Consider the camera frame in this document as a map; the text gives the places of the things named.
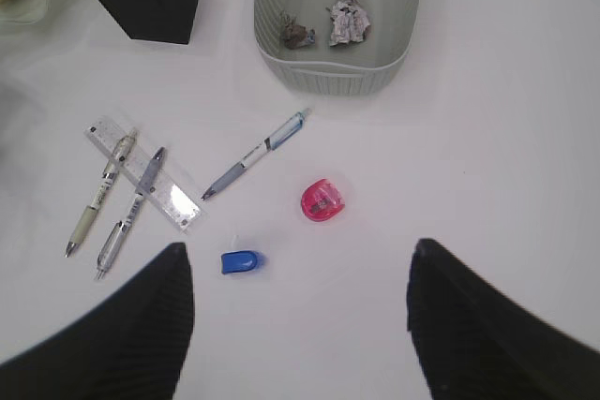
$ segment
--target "crumpled paper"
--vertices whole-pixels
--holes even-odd
[[[281,13],[281,28],[283,45],[292,51],[315,43],[314,29],[307,30],[306,27],[298,25],[296,18],[286,12]]]
[[[363,42],[367,38],[371,22],[357,0],[337,0],[328,10],[334,25],[330,46]]]

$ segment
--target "pen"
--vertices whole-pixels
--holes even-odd
[[[112,157],[116,161],[125,161],[131,152],[131,149],[135,145],[135,140],[138,136],[138,130],[133,128],[128,135],[121,138],[121,140],[116,143],[114,146],[114,150],[112,151]],[[98,215],[98,211],[102,207],[102,203],[104,203],[104,199],[108,191],[113,187],[114,180],[119,173],[119,168],[112,163],[108,162],[106,168],[102,172],[102,181],[100,183],[100,187],[97,189],[97,193],[92,200],[92,203],[85,207],[83,210],[83,214],[75,227],[75,230],[71,234],[70,239],[68,240],[67,250],[65,251],[65,256],[70,257],[75,250],[79,248],[82,244],[85,236],[87,236],[87,232],[91,229],[94,220],[96,220],[96,216]]]
[[[231,169],[225,172],[218,180],[211,184],[211,186],[204,192],[202,200],[208,200],[215,196],[235,180],[237,180],[246,170],[256,163],[263,156],[276,150],[283,142],[291,138],[297,131],[299,131],[304,125],[304,121],[310,114],[310,109],[297,112],[290,118],[283,126],[275,131],[266,140],[257,145],[249,154],[244,156],[240,162],[235,164]]]
[[[109,238],[106,240],[106,243],[104,243],[102,250],[100,250],[100,254],[97,257],[96,280],[102,279],[113,266],[114,260],[121,249],[121,245],[125,241],[125,238],[128,235],[129,230],[131,230],[133,222],[142,207],[143,201],[145,200],[145,193],[152,191],[152,184],[157,179],[158,172],[162,167],[164,155],[165,148],[160,147],[143,172],[142,179],[136,187],[135,196],[133,197],[127,216],[125,219],[120,220],[115,224]]]

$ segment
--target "white table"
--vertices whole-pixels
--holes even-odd
[[[85,314],[185,240],[196,326],[176,398],[429,399],[406,332],[414,245],[434,237],[507,295],[600,348],[599,0],[422,0],[409,57],[372,98],[290,92],[263,63],[253,0],[201,0],[188,47],[128,40],[96,0],[0,37],[0,359]],[[306,105],[305,130],[181,236],[146,205],[113,271],[95,259],[117,183],[74,259],[104,165],[83,130],[120,111],[207,187]],[[328,177],[347,209],[305,219]],[[242,247],[269,264],[220,274]]]

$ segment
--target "pencil sharpener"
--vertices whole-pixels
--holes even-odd
[[[309,187],[302,195],[300,205],[305,216],[315,222],[331,219],[346,206],[339,191],[327,179]]]

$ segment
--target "pen tip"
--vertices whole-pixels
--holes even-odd
[[[202,200],[208,200],[215,195],[215,191],[213,189],[209,189],[202,195]]]
[[[77,250],[77,247],[79,247],[79,245],[78,245],[78,244],[75,244],[75,243],[68,243],[68,245],[67,245],[67,250],[65,250],[65,258],[68,258],[68,257],[70,257],[70,256],[73,254],[73,252],[74,252],[75,250]]]
[[[165,156],[165,148],[160,147],[152,159],[161,160]]]

